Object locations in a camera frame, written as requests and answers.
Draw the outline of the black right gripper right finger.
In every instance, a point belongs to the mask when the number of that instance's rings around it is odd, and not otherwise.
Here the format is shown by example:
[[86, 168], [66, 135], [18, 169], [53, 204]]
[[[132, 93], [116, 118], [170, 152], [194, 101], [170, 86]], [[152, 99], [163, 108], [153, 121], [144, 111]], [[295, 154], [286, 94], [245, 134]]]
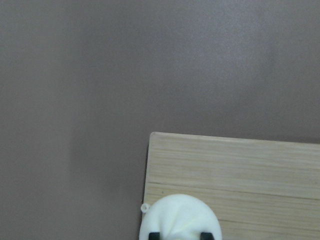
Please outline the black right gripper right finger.
[[211, 232], [201, 232], [200, 233], [200, 240], [212, 240], [212, 233]]

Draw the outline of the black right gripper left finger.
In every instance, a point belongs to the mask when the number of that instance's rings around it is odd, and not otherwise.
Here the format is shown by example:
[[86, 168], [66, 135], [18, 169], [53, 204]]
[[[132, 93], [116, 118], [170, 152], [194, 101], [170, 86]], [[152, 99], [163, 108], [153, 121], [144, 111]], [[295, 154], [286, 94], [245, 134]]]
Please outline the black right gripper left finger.
[[148, 235], [148, 240], [160, 240], [159, 232], [150, 232]]

